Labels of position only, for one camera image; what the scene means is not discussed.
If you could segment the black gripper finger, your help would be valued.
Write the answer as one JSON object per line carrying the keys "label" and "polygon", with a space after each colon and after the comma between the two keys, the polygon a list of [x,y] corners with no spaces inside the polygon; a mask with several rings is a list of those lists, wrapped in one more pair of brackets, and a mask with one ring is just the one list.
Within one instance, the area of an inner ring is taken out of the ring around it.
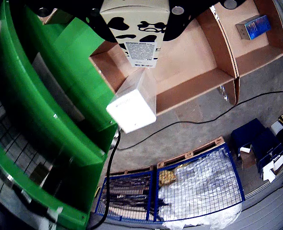
{"label": "black gripper finger", "polygon": [[233,10],[244,2],[244,0],[169,0],[170,15],[164,41],[176,39],[193,19],[217,3],[225,9]]}
{"label": "black gripper finger", "polygon": [[38,16],[48,16],[60,9],[86,23],[102,39],[116,42],[107,23],[100,15],[102,0],[11,0],[14,6],[26,6]]}

